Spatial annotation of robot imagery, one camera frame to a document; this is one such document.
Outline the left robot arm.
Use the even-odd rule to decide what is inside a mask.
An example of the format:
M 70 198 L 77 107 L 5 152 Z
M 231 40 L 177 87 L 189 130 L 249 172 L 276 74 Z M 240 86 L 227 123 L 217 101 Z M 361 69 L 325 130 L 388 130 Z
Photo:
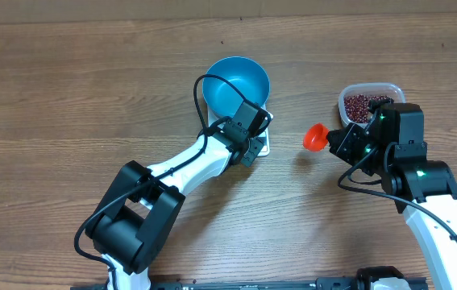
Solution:
M 108 289 L 149 289 L 147 269 L 160 253 L 185 197 L 230 166 L 248 167 L 264 147 L 265 125 L 225 117 L 204 128 L 182 153 L 118 172 L 98 207 L 77 231 L 76 252 L 108 267 Z

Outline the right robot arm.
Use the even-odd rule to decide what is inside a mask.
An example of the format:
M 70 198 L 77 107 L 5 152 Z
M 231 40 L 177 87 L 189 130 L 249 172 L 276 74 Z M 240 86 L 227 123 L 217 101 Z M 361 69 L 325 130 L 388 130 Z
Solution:
M 443 161 L 427 158 L 424 114 L 413 103 L 375 103 L 372 118 L 326 134 L 330 152 L 356 171 L 380 177 L 381 190 L 349 187 L 394 201 L 413 232 L 437 289 L 457 289 L 457 181 Z

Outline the orange scoop with blue handle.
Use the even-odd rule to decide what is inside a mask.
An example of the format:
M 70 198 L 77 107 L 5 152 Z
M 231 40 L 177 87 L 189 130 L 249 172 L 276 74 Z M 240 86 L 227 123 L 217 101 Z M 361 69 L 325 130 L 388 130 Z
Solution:
M 303 147 L 308 151 L 314 152 L 323 150 L 328 144 L 328 133 L 329 130 L 322 123 L 313 125 L 305 133 L 305 137 L 303 139 Z

